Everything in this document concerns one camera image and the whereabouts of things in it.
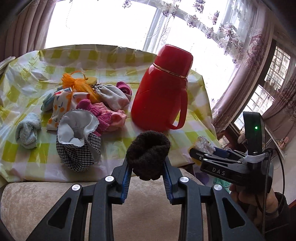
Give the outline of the right hand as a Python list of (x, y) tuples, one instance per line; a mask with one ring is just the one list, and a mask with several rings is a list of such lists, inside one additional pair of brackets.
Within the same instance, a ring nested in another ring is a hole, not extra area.
[[(247, 193), (245, 190), (242, 190), (240, 187), (234, 184), (230, 185), (230, 191), (231, 191), (230, 195), (235, 202), (241, 201), (242, 203), (250, 204), (252, 206), (257, 207), (254, 194)], [(266, 216), (267, 220), (278, 217), (278, 211), (277, 211), (278, 199), (276, 198), (276, 195), (273, 189), (271, 189), (270, 192), (267, 194), (265, 207), (266, 207), (266, 212), (273, 213), (273, 215)], [(250, 219), (256, 225), (262, 223), (262, 212), (257, 208), (256, 214), (254, 214), (253, 217)]]

